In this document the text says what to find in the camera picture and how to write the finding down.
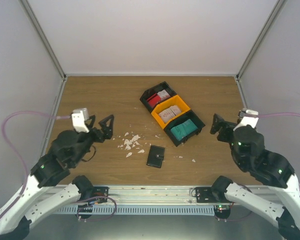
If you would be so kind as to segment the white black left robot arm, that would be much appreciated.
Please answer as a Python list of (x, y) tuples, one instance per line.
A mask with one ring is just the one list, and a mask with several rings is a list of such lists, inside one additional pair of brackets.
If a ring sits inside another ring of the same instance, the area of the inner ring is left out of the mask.
[(0, 240), (23, 240), (30, 230), (58, 209), (72, 203), (89, 207), (99, 200), (107, 200), (104, 193), (94, 193), (89, 179), (80, 175), (54, 195), (40, 200), (57, 186), (70, 170), (84, 162), (84, 156), (95, 143), (103, 143), (113, 136), (114, 115), (109, 115), (94, 127), (96, 117), (82, 110), (71, 114), (72, 130), (64, 130), (52, 141), (47, 153), (27, 174), (24, 184), (0, 208)]

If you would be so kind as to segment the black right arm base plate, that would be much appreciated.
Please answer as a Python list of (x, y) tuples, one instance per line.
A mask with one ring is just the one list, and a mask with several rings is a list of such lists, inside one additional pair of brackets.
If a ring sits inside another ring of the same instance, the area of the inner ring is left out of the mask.
[(212, 188), (207, 186), (195, 187), (190, 191), (190, 195), (195, 198), (197, 203), (230, 203), (226, 199), (218, 200), (212, 193)]

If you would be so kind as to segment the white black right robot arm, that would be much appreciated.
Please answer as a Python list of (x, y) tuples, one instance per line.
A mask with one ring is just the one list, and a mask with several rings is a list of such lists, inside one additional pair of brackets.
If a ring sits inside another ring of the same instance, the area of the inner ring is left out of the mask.
[(237, 167), (280, 202), (266, 200), (225, 176), (219, 176), (211, 186), (213, 200), (237, 203), (271, 223), (284, 239), (300, 240), (300, 183), (294, 168), (284, 156), (266, 149), (264, 136), (256, 130), (256, 111), (245, 109), (238, 117), (233, 123), (214, 114), (210, 133), (228, 143)]

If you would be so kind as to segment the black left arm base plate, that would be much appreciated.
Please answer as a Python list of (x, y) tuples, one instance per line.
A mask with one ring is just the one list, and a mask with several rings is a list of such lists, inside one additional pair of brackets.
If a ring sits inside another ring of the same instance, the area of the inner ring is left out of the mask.
[(90, 205), (97, 205), (106, 203), (108, 200), (106, 198), (97, 198), (100, 196), (107, 197), (109, 193), (109, 187), (107, 186), (94, 186), (92, 192), (90, 193), (89, 204)]

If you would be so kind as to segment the black leather card holder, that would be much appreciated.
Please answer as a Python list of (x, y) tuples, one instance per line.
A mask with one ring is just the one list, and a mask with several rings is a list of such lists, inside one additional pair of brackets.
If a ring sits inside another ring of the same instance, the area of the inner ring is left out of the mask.
[(151, 145), (146, 161), (146, 165), (160, 169), (165, 157), (165, 148), (161, 146)]

